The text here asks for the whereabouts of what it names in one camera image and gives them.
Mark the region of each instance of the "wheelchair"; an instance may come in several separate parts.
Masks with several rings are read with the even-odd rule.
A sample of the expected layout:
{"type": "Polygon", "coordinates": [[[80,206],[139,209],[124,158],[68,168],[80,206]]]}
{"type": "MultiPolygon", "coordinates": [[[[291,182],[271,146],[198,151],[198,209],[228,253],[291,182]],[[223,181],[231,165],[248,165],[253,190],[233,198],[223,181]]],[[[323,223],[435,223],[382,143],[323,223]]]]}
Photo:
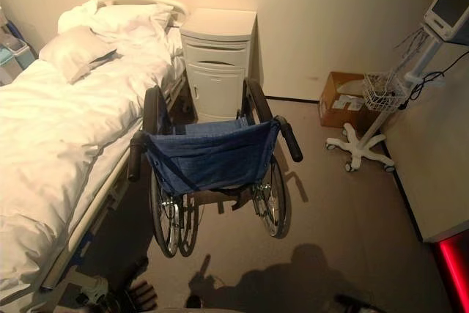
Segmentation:
{"type": "Polygon", "coordinates": [[[141,154],[145,153],[152,167],[153,230],[165,256],[173,257],[177,249],[189,255],[181,234],[191,226],[185,214],[193,209],[189,195],[198,191],[233,196],[237,200],[233,210],[241,207],[241,193],[248,192],[269,235],[282,236],[285,186],[273,154],[279,131],[293,161],[302,161],[290,124],[283,117],[273,117],[260,85],[252,80],[244,80],[236,119],[223,122],[172,125],[159,87],[147,90],[142,130],[130,140],[128,179],[140,178],[141,154]]]}

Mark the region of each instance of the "wheelchair handle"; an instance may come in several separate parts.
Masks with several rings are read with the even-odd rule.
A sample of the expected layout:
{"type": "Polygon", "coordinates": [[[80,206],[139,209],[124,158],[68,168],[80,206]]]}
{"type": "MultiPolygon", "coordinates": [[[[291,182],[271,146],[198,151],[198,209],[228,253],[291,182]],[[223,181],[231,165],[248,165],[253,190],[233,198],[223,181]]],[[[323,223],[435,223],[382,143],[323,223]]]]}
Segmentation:
{"type": "Polygon", "coordinates": [[[292,126],[285,120],[284,117],[276,117],[276,120],[280,122],[281,135],[284,137],[287,143],[288,150],[292,156],[293,161],[299,163],[303,160],[303,153],[301,152],[300,146],[296,141],[295,135],[293,134],[292,126]]]}
{"type": "Polygon", "coordinates": [[[127,180],[138,181],[140,179],[141,154],[145,152],[144,133],[136,132],[130,140],[130,154],[127,167],[127,180]]]}

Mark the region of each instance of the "white bedside cabinet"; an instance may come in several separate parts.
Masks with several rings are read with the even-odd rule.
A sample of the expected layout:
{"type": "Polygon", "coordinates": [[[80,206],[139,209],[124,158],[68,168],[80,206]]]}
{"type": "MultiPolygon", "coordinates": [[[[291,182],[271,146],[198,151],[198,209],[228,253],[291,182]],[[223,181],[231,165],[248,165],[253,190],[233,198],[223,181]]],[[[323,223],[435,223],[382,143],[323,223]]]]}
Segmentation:
{"type": "Polygon", "coordinates": [[[232,119],[249,78],[254,11],[197,9],[181,27],[189,86],[202,122],[232,119]]]}

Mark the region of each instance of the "wire basket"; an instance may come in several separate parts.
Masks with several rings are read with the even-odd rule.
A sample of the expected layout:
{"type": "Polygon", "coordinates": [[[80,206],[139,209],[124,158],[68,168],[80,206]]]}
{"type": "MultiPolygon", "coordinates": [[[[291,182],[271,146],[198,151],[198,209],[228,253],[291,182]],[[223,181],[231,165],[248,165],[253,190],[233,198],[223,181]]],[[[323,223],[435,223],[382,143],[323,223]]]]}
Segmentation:
{"type": "Polygon", "coordinates": [[[407,93],[395,73],[366,73],[363,97],[369,110],[393,113],[405,101],[407,93]]]}

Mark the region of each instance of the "wheelchair backrest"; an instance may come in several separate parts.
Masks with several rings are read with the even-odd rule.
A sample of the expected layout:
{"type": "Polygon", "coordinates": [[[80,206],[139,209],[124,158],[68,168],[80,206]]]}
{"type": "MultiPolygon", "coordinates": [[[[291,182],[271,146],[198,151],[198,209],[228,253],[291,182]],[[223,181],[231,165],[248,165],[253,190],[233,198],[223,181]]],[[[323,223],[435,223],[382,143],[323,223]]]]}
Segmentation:
{"type": "Polygon", "coordinates": [[[185,194],[258,183],[275,147],[279,123],[248,125],[245,118],[175,127],[149,135],[147,157],[163,189],[185,194]]]}

